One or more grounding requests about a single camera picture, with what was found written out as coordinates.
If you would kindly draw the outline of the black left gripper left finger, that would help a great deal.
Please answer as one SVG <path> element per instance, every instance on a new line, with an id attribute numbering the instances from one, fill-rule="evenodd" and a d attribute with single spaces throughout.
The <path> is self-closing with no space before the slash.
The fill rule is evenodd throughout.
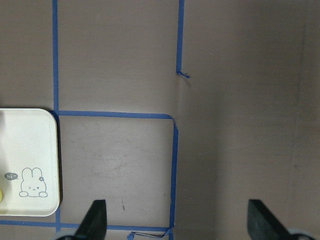
<path id="1" fill-rule="evenodd" d="M 76 240 L 104 240 L 107 233 L 107 205 L 94 200 L 74 234 Z"/>

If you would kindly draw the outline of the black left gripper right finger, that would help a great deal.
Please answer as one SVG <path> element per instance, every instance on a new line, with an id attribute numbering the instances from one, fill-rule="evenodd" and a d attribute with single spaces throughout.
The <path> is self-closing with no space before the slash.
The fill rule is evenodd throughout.
<path id="1" fill-rule="evenodd" d="M 290 232 L 259 199 L 249 199 L 247 232 L 251 240 L 287 240 Z"/>

